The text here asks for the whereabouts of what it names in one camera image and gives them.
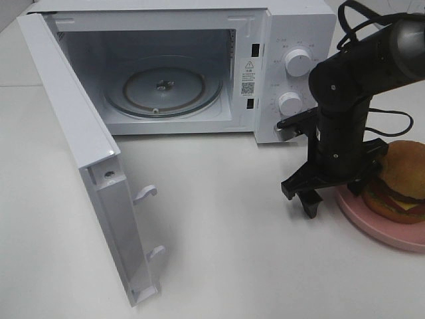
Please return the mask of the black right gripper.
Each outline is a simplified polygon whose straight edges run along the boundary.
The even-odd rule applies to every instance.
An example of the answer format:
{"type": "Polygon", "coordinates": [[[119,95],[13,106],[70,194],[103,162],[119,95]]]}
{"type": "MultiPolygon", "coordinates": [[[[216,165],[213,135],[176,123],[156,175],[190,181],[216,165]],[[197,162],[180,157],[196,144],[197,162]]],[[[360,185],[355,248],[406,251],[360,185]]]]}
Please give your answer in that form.
{"type": "Polygon", "coordinates": [[[357,129],[316,129],[307,138],[307,161],[281,188],[288,199],[297,194],[310,219],[323,201],[315,189],[347,184],[354,196],[360,195],[381,171],[377,158],[388,151],[380,138],[364,142],[363,131],[357,129]]]}

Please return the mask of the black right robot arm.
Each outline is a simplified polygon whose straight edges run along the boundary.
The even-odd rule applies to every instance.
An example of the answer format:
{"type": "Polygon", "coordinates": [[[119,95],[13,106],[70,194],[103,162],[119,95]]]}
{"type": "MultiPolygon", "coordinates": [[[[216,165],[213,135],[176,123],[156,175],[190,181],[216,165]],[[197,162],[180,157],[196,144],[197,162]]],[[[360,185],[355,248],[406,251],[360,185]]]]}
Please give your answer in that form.
{"type": "Polygon", "coordinates": [[[288,199],[299,197],[311,218],[321,202],[319,189],[346,185],[359,194],[381,170],[377,159],[388,144],[363,139],[373,96],[424,79],[424,16],[397,13],[371,22],[382,29],[360,41],[349,31],[347,44],[311,71],[317,106],[276,125],[286,139],[308,138],[307,161],[281,188],[288,199]]]}

